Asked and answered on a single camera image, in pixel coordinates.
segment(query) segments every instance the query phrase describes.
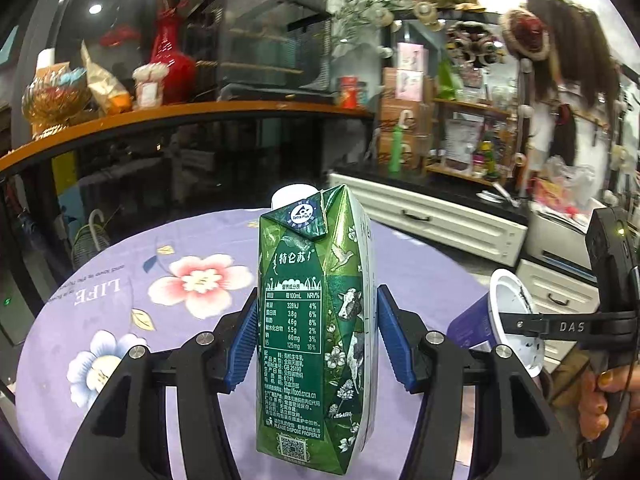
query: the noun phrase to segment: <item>milk carton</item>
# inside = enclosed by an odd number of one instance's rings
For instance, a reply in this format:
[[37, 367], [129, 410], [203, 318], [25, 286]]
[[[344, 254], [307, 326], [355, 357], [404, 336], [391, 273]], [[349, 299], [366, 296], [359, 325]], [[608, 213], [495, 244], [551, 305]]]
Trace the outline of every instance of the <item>milk carton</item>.
[[372, 264], [346, 186], [260, 217], [258, 451], [344, 474], [362, 450], [378, 379]]

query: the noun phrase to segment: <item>drawer handle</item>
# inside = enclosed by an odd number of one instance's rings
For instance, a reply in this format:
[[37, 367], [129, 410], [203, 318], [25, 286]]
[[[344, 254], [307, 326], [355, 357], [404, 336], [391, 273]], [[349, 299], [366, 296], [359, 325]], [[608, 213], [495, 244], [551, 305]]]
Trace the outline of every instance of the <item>drawer handle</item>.
[[551, 292], [550, 292], [550, 293], [548, 293], [546, 296], [547, 296], [551, 301], [553, 301], [556, 305], [559, 305], [559, 306], [567, 306], [567, 305], [569, 304], [569, 300], [566, 300], [566, 301], [556, 300], [556, 299], [551, 295]]
[[416, 216], [412, 213], [409, 213], [406, 209], [402, 209], [402, 214], [404, 216], [408, 216], [411, 220], [417, 220], [418, 222], [430, 222], [431, 221], [431, 217], [430, 216]]

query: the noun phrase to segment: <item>black countertop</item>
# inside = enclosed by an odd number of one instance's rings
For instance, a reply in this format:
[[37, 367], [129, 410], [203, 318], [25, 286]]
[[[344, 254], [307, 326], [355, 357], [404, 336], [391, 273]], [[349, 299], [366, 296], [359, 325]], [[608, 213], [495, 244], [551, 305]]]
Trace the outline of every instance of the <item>black countertop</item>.
[[398, 173], [389, 173], [386, 165], [375, 162], [343, 164], [336, 166], [334, 172], [433, 196], [434, 198], [477, 209], [517, 224], [529, 225], [529, 205], [527, 201], [523, 200], [519, 208], [514, 208], [506, 201], [497, 204], [481, 200], [476, 196], [476, 193], [490, 188], [482, 184], [456, 178], [455, 176], [439, 173], [420, 174], [417, 170], [401, 170]]

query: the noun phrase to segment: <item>fan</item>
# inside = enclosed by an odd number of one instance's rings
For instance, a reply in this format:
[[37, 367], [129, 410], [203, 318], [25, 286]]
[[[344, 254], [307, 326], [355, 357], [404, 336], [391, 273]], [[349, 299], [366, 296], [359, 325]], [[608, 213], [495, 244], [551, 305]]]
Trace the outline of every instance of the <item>fan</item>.
[[[102, 225], [95, 223], [96, 216], [100, 217]], [[89, 223], [80, 228], [76, 234], [73, 248], [71, 249], [71, 261], [73, 262], [74, 270], [78, 270], [94, 256], [97, 256], [111, 245], [109, 237], [104, 230], [106, 225], [102, 211], [99, 209], [91, 211]]]

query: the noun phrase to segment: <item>human hand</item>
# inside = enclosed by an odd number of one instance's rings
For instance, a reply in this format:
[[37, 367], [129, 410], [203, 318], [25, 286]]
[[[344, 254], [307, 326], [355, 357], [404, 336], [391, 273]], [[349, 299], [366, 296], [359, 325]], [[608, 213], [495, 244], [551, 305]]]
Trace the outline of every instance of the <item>human hand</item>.
[[[582, 374], [582, 387], [580, 393], [580, 432], [587, 440], [596, 440], [600, 433], [609, 426], [609, 417], [606, 415], [607, 400], [604, 392], [615, 393], [625, 389], [629, 367], [614, 368], [608, 370], [598, 377], [598, 388], [596, 390], [596, 376], [591, 370], [585, 370]], [[623, 438], [628, 431], [629, 424], [635, 418], [640, 418], [640, 367], [635, 366], [631, 382], [629, 384], [631, 392], [631, 404], [627, 425], [623, 431]]]

